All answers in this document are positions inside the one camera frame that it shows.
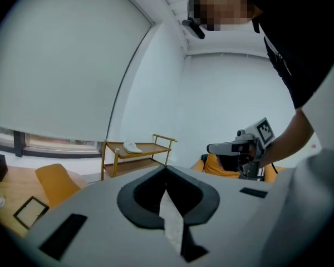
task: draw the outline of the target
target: black picture frame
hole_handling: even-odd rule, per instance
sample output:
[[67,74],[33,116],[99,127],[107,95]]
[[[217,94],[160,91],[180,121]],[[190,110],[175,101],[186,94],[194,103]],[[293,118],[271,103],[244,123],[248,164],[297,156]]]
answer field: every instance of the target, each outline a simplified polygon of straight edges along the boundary
[[13,217],[20,223],[22,224],[26,229],[30,229],[30,227],[28,227],[22,220],[20,220],[18,218],[18,214],[28,205],[29,202],[31,202],[32,200],[38,202],[40,205],[42,205],[44,208],[43,210],[41,211],[41,213],[38,215],[37,219],[33,222],[35,223],[41,216],[43,216],[48,210],[50,207],[48,207],[46,204],[44,204],[43,202],[41,202],[39,199],[37,199],[36,197],[34,196],[31,196],[14,214],[13,214]]

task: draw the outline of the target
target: cable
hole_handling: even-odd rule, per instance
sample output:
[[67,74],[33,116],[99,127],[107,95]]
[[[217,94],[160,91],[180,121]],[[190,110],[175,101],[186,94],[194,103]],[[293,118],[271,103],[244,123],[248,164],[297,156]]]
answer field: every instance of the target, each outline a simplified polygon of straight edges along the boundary
[[272,165],[272,167],[273,167],[274,171],[276,172],[276,174],[278,174],[278,172],[277,172],[277,170],[276,170],[276,168],[275,168],[274,164],[273,164],[273,163],[271,163],[271,165]]

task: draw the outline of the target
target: wooden cart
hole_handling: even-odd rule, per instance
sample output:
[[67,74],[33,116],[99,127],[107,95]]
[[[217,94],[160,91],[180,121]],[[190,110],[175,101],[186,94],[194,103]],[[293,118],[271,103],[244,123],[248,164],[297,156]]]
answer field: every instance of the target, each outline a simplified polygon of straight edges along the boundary
[[[140,170],[140,169],[147,168],[147,167],[167,165],[169,153],[171,151],[172,142],[173,141],[177,142],[177,140],[171,139],[165,136],[156,135],[156,134],[153,134],[153,136],[156,137],[154,143],[137,143],[136,144],[136,146],[140,150],[142,150],[142,153],[140,154],[127,153],[126,150],[122,146],[123,142],[110,142],[110,141],[104,142],[103,148],[102,148],[100,180],[102,181],[104,179],[104,170],[107,172],[107,174],[111,178],[113,178],[116,176],[127,174],[135,170]],[[169,147],[158,145],[157,138],[169,140],[170,141]],[[115,154],[113,164],[104,164],[106,147],[108,147]],[[154,160],[155,154],[161,154],[163,152],[167,152],[165,164],[158,162],[157,160]],[[119,165],[117,164],[118,159],[133,159],[133,158],[149,156],[149,155],[151,155],[151,158],[140,159],[140,160],[129,161],[129,162],[121,162],[119,163]]]

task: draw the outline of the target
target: forearm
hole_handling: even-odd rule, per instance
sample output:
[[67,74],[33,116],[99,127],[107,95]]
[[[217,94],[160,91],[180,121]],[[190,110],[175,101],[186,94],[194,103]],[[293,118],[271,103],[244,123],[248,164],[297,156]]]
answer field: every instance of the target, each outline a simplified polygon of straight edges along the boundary
[[295,154],[306,145],[312,135],[313,128],[307,117],[300,109],[297,109],[284,133],[266,148],[266,153],[260,166],[266,166]]

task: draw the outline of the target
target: white shoe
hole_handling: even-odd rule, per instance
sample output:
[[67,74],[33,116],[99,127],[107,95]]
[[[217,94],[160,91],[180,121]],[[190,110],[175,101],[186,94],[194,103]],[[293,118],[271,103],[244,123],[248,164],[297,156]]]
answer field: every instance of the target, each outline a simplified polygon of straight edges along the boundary
[[122,146],[128,154],[141,154],[143,152],[137,148],[136,143],[134,142],[126,141]]

